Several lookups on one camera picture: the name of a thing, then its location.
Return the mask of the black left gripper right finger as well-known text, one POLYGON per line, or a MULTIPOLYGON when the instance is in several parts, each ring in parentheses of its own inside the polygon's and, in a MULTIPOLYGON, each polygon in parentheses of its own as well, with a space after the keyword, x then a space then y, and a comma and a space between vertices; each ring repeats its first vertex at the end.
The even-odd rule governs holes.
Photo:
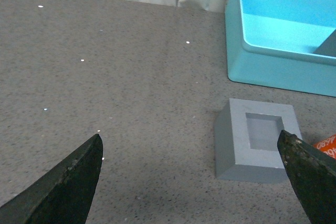
POLYGON ((335 223, 335 159, 281 130, 277 148, 311 223, 335 223))

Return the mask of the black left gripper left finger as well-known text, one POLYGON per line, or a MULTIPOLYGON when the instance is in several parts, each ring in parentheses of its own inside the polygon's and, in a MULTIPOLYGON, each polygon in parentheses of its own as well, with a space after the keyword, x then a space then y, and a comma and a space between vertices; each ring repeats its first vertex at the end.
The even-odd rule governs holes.
POLYGON ((103 143, 95 134, 1 206, 1 223, 85 223, 102 165, 103 143))

